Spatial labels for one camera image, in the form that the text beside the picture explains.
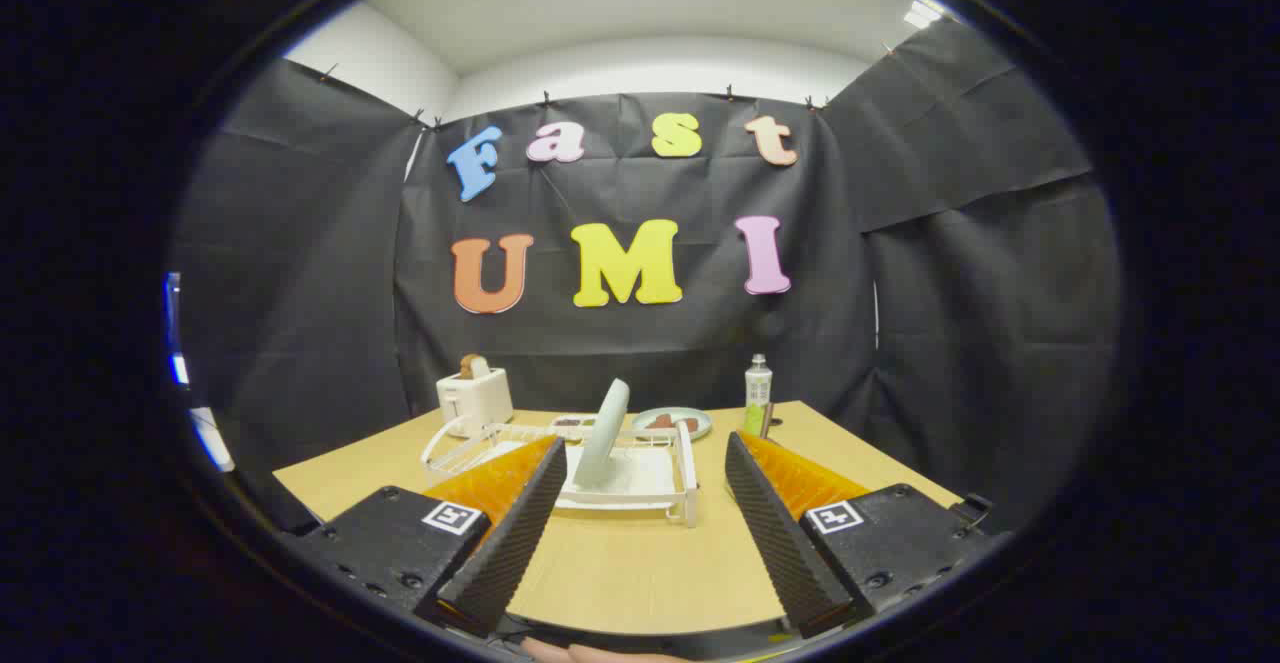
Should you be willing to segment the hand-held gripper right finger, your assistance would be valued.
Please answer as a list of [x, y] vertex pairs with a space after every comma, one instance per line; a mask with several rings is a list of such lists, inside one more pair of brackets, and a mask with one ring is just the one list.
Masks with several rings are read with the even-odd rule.
[[991, 503], [869, 490], [777, 442], [733, 433], [724, 476], [785, 618], [812, 637], [920, 596], [993, 545]]

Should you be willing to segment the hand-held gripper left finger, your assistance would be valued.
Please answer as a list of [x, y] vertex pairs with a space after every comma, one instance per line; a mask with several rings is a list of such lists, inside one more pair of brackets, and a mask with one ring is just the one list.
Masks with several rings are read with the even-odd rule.
[[425, 493], [379, 486], [287, 544], [365, 602], [485, 637], [513, 599], [566, 477], [564, 443], [539, 438]]

